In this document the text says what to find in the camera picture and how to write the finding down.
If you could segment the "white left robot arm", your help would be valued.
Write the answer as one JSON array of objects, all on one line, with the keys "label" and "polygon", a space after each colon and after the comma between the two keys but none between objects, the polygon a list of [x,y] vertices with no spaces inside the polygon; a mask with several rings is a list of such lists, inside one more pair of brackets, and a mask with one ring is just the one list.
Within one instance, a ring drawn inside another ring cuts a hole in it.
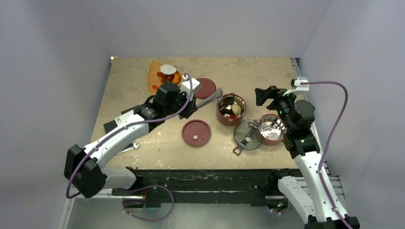
[{"label": "white left robot arm", "polygon": [[133,168],[107,169],[107,163],[125,147],[166,120],[177,115],[189,118],[197,111],[194,93],[200,87],[199,81],[193,78],[182,82],[180,86],[164,83],[154,96],[135,106],[129,117],[105,136],[84,147],[70,147],[64,168],[64,176],[69,180],[66,197],[76,196],[70,194],[71,186],[85,198],[91,198],[106,188],[125,189],[130,195],[140,193],[142,182]]}]

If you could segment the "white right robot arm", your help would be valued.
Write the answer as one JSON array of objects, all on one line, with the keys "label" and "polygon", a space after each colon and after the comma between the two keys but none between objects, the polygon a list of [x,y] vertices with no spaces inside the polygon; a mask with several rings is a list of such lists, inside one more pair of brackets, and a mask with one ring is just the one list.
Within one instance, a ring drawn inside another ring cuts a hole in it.
[{"label": "white right robot arm", "polygon": [[270,86],[255,89],[256,105],[268,99],[268,110],[277,111],[286,129],[283,136],[286,150],[298,166],[308,191],[297,184],[288,169],[272,172],[268,188],[274,194],[282,193],[299,213],[306,229],[358,229],[360,222],[349,216],[341,204],[323,166],[320,146],[311,131],[315,107],[306,100],[297,100],[286,89]]}]

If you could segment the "white steamed bun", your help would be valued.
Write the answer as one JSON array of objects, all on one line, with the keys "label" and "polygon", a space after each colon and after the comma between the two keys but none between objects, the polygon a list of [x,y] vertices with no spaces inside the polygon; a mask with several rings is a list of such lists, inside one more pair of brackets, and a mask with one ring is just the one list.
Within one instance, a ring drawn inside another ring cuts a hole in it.
[{"label": "white steamed bun", "polygon": [[231,109],[235,116],[239,116],[241,114],[242,109],[238,104],[232,104]]}]

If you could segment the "steel food tongs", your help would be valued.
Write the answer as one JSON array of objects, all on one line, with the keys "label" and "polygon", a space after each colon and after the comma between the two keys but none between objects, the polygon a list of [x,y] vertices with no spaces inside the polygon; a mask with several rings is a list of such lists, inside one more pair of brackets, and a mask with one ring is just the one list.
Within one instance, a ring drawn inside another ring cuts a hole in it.
[{"label": "steel food tongs", "polygon": [[204,106],[206,106],[207,104],[213,103],[213,102],[218,102],[223,96],[223,90],[222,88],[218,88],[215,90],[215,92],[208,96],[207,98],[203,99],[200,103],[196,104],[196,107],[202,108]]}]

